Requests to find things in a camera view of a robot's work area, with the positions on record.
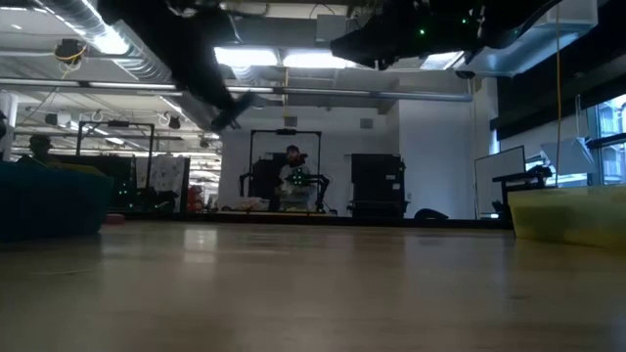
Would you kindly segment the blue bin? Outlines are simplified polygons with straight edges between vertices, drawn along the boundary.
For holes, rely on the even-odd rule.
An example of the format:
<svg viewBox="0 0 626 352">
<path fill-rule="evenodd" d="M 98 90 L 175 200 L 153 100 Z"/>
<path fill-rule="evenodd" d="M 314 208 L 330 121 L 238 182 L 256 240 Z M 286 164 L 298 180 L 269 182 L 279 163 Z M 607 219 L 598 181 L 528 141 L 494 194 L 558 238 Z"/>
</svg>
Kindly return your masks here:
<svg viewBox="0 0 626 352">
<path fill-rule="evenodd" d="M 0 162 L 0 242 L 93 236 L 111 193 L 106 176 Z"/>
</svg>

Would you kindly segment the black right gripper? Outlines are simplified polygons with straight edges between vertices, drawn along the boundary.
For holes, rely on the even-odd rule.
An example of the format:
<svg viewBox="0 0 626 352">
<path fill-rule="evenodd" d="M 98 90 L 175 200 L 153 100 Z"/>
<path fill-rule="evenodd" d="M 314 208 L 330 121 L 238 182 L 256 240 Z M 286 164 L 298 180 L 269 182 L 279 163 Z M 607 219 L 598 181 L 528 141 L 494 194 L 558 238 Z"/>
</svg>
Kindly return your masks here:
<svg viewBox="0 0 626 352">
<path fill-rule="evenodd" d="M 362 30 L 330 42 L 332 54 L 352 63 L 381 70 L 400 59 L 451 51 L 451 16 L 444 13 L 372 16 Z"/>
</svg>

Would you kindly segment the yellow block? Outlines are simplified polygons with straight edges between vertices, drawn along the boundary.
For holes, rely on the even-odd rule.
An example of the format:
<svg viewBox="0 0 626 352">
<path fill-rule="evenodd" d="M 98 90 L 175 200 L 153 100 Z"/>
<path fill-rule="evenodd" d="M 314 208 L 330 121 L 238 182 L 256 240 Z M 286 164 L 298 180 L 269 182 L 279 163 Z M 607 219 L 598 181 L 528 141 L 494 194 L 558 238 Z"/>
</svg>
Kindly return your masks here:
<svg viewBox="0 0 626 352">
<path fill-rule="evenodd" d="M 81 165 L 81 164 L 70 164 L 70 163 L 59 163 L 59 162 L 50 162 L 47 163 L 47 166 L 50 168 L 61 169 L 66 171 L 75 171 L 81 172 L 96 176 L 105 177 L 106 174 L 98 170 L 96 167 L 91 165 Z"/>
</svg>

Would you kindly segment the white storage box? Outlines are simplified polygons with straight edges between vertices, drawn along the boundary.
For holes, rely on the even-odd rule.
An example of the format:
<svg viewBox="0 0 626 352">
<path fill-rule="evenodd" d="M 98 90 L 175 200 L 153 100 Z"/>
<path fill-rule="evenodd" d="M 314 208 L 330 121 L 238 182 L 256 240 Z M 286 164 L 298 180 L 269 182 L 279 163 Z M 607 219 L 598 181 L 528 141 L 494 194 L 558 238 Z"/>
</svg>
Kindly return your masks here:
<svg viewBox="0 0 626 352">
<path fill-rule="evenodd" d="M 236 211 L 267 211 L 269 209 L 270 200 L 265 198 L 256 197 L 242 197 L 238 198 L 233 203 L 233 209 Z"/>
</svg>

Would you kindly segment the black frame rig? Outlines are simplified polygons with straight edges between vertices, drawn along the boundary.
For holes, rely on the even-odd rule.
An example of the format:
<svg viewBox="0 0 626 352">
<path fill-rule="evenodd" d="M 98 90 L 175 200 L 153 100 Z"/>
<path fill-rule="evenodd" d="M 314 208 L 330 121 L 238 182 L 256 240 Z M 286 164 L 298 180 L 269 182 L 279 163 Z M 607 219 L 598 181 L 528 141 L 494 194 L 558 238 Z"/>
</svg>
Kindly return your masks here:
<svg viewBox="0 0 626 352">
<path fill-rule="evenodd" d="M 314 173 L 308 175 L 296 176 L 294 178 L 296 185 L 316 185 L 316 198 L 315 198 L 315 211 L 316 212 L 324 212 L 324 196 L 326 190 L 330 184 L 330 179 L 321 174 L 321 166 L 319 163 L 319 159 L 321 157 L 321 142 L 322 142 L 322 132 L 321 131 L 297 131 L 295 129 L 283 128 L 276 130 L 263 130 L 263 129 L 253 129 L 250 131 L 250 140 L 249 140 L 249 158 L 248 158 L 248 168 L 249 171 L 246 174 L 240 176 L 239 187 L 240 187 L 240 196 L 243 197 L 245 195 L 245 179 L 248 179 L 248 188 L 247 195 L 252 197 L 249 190 L 249 181 L 251 180 L 251 171 L 252 165 L 255 163 L 253 160 L 253 151 L 254 151 L 254 138 L 256 134 L 272 134 L 276 136 L 296 136 L 298 134 L 306 134 L 306 135 L 314 135 L 317 137 L 317 159 L 315 161 L 315 165 L 317 169 Z"/>
<path fill-rule="evenodd" d="M 76 147 L 75 147 L 75 155 L 81 155 L 81 147 L 82 140 L 84 138 L 91 138 L 91 134 L 98 128 L 100 125 L 106 124 L 109 128 L 130 128 L 131 126 L 137 127 L 140 132 L 143 132 L 142 127 L 148 127 L 150 129 L 149 135 L 149 149 L 147 156 L 147 175 L 145 181 L 145 188 L 148 188 L 151 185 L 151 172 L 152 172 L 152 158 L 154 151 L 154 141 L 156 136 L 156 127 L 153 123 L 140 123 L 140 122 L 132 122 L 132 121 L 122 121 L 122 120 L 110 120 L 108 122 L 103 121 L 79 121 L 78 122 L 78 130 L 77 130 L 77 139 L 76 139 Z M 83 133 L 82 129 L 84 126 L 91 125 L 92 128 L 88 130 L 86 134 Z"/>
</svg>

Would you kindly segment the ceiling air unit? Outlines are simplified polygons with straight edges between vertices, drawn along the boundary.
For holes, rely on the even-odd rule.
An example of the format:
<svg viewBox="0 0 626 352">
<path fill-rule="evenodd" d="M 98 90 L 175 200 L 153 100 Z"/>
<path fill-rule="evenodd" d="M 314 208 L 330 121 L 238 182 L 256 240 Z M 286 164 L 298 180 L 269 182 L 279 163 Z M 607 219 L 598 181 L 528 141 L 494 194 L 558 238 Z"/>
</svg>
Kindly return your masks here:
<svg viewBox="0 0 626 352">
<path fill-rule="evenodd" d="M 515 76 L 548 59 L 588 33 L 599 22 L 604 0 L 561 0 L 511 46 L 482 50 L 469 64 L 459 59 L 452 69 L 482 76 Z"/>
</svg>

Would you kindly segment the white patterned sheet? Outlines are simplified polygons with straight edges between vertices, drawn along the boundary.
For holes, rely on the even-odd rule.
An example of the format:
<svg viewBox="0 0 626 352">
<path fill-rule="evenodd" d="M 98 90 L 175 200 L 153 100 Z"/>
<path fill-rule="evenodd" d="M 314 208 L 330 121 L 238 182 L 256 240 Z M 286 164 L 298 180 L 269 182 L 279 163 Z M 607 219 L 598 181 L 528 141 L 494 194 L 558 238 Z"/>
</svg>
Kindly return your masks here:
<svg viewBox="0 0 626 352">
<path fill-rule="evenodd" d="M 157 155 L 151 159 L 135 159 L 138 188 L 152 187 L 157 192 L 171 191 L 181 196 L 186 175 L 187 159 L 182 156 Z"/>
</svg>

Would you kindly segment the black cabinet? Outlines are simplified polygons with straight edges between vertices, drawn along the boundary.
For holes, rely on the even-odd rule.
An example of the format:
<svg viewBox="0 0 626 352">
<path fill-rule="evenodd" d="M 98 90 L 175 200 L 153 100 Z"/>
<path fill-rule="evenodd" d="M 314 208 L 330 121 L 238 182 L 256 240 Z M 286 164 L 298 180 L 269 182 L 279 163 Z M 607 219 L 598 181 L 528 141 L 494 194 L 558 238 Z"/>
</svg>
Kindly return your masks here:
<svg viewBox="0 0 626 352">
<path fill-rule="evenodd" d="M 353 154 L 352 200 L 354 218 L 403 218 L 405 164 L 399 154 Z"/>
<path fill-rule="evenodd" d="M 268 158 L 260 158 L 252 165 L 250 194 L 268 200 L 270 211 L 278 211 L 280 208 L 277 189 L 281 186 L 281 171 L 287 163 L 286 154 L 273 153 Z"/>
</svg>

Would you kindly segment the ceiling light strip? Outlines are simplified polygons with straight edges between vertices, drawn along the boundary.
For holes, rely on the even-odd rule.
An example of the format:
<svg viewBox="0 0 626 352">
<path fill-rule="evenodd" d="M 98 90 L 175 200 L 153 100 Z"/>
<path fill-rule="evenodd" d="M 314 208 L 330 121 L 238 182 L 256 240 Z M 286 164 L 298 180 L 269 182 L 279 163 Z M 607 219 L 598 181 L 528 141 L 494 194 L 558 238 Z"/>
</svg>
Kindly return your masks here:
<svg viewBox="0 0 626 352">
<path fill-rule="evenodd" d="M 104 22 L 102 15 L 97 10 L 98 0 L 81 1 L 87 11 L 85 32 L 90 43 L 103 54 L 122 55 L 126 53 L 129 50 L 129 45 L 113 27 Z"/>
</svg>

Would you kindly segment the yellow bin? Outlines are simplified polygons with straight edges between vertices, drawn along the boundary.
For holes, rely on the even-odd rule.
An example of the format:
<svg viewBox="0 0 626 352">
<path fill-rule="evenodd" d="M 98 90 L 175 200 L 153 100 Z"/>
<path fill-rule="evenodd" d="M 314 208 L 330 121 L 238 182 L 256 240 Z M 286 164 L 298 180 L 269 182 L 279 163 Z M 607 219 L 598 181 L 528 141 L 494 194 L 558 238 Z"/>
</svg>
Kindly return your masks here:
<svg viewBox="0 0 626 352">
<path fill-rule="evenodd" d="M 626 185 L 513 192 L 509 206 L 521 239 L 626 251 Z"/>
</svg>

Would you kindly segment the black bag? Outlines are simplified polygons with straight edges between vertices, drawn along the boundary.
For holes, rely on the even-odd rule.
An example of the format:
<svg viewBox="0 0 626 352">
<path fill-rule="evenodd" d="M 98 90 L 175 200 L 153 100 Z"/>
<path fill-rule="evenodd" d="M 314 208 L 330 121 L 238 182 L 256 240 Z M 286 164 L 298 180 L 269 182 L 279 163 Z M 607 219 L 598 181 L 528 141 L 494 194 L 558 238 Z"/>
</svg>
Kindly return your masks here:
<svg viewBox="0 0 626 352">
<path fill-rule="evenodd" d="M 415 220 L 436 220 L 436 221 L 445 221 L 448 220 L 449 217 L 437 210 L 430 208 L 422 208 L 418 210 L 414 215 Z"/>
</svg>

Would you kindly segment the person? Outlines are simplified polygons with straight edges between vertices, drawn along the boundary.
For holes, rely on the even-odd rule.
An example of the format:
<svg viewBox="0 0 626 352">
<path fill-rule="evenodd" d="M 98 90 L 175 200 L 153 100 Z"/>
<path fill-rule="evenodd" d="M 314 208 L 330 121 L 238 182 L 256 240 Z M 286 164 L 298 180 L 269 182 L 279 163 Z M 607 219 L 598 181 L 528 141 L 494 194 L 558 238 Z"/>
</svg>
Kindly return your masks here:
<svg viewBox="0 0 626 352">
<path fill-rule="evenodd" d="M 279 197 L 281 211 L 307 211 L 309 201 L 313 194 L 311 185 L 296 185 L 292 179 L 294 176 L 309 174 L 309 168 L 305 163 L 299 148 L 295 145 L 287 147 L 287 163 L 282 167 L 279 174 L 279 186 L 276 188 Z"/>
<path fill-rule="evenodd" d="M 52 149 L 51 139 L 46 135 L 32 135 L 29 139 L 31 155 L 23 155 L 18 163 L 48 166 L 59 161 L 50 154 Z"/>
</svg>

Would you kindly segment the ribbed silver air duct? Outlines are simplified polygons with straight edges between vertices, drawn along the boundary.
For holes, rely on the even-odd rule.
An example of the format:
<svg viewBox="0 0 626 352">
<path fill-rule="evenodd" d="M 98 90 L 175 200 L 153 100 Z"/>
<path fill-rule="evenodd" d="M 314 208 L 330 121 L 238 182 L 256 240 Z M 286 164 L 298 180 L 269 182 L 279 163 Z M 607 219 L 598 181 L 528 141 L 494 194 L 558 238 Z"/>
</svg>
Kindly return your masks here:
<svg viewBox="0 0 626 352">
<path fill-rule="evenodd" d="M 49 14 L 78 34 L 91 48 L 97 50 L 85 32 L 86 7 L 81 0 L 34 0 Z M 131 77 L 141 82 L 163 83 L 171 78 L 170 70 L 154 55 L 143 41 L 123 22 L 109 24 L 129 45 L 122 55 L 107 55 Z"/>
</svg>

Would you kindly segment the ceiling light panel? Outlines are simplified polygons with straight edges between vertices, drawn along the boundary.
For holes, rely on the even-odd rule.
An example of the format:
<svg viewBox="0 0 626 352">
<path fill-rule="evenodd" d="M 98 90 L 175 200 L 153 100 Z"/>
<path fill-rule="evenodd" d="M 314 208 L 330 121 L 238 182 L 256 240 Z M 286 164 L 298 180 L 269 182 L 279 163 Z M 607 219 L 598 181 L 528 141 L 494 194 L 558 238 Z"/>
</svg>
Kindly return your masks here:
<svg viewBox="0 0 626 352">
<path fill-rule="evenodd" d="M 230 67 L 276 66 L 278 59 L 271 49 L 215 47 L 216 60 Z"/>
<path fill-rule="evenodd" d="M 338 58 L 328 51 L 289 51 L 283 58 L 283 66 L 295 68 L 335 68 L 355 67 L 351 61 Z"/>
</svg>

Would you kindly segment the black desk equipment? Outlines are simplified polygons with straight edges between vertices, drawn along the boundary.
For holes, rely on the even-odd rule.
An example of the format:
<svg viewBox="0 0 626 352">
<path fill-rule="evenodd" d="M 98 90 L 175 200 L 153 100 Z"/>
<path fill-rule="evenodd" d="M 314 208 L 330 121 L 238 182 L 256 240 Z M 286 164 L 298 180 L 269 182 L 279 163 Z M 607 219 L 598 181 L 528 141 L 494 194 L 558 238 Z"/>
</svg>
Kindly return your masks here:
<svg viewBox="0 0 626 352">
<path fill-rule="evenodd" d="M 549 167 L 537 165 L 524 172 L 495 177 L 492 181 L 499 184 L 503 192 L 513 192 L 546 188 L 552 176 Z"/>
</svg>

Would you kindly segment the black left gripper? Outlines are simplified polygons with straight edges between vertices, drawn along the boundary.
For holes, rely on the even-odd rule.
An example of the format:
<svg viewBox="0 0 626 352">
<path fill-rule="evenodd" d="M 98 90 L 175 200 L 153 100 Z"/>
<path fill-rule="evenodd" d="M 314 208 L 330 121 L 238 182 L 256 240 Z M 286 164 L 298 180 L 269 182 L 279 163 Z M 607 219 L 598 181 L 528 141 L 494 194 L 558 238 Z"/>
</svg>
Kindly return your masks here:
<svg viewBox="0 0 626 352">
<path fill-rule="evenodd" d="M 170 28 L 162 40 L 165 47 L 162 60 L 173 78 L 196 98 L 221 110 L 211 120 L 210 130 L 240 129 L 237 119 L 255 103 L 257 95 L 246 92 L 234 100 L 224 84 L 206 33 L 199 29 Z"/>
</svg>

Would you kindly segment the window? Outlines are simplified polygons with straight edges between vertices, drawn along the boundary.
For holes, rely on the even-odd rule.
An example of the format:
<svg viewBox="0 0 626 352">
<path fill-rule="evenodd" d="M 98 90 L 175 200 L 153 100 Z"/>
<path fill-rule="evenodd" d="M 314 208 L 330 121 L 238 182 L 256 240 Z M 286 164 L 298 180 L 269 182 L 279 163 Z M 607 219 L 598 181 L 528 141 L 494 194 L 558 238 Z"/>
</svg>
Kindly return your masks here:
<svg viewBox="0 0 626 352">
<path fill-rule="evenodd" d="M 626 94 L 599 104 L 597 123 L 602 182 L 626 184 Z"/>
</svg>

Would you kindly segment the grey ceiling pipe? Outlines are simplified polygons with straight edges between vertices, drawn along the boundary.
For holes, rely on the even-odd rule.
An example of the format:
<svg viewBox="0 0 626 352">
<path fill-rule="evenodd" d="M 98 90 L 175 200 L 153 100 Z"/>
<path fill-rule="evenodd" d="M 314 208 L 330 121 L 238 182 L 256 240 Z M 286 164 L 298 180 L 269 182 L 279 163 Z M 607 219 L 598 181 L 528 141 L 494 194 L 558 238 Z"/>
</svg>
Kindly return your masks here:
<svg viewBox="0 0 626 352">
<path fill-rule="evenodd" d="M 51 87 L 149 92 L 156 95 L 180 96 L 183 92 L 178 86 L 164 83 L 129 83 L 86 80 L 55 80 L 0 77 L 0 85 L 16 87 Z M 367 90 L 342 90 L 325 88 L 271 87 L 271 86 L 227 86 L 230 93 L 255 93 L 259 95 L 302 95 L 302 96 L 337 96 L 359 99 L 434 101 L 469 103 L 471 94 L 451 94 L 436 92 L 391 92 Z"/>
</svg>

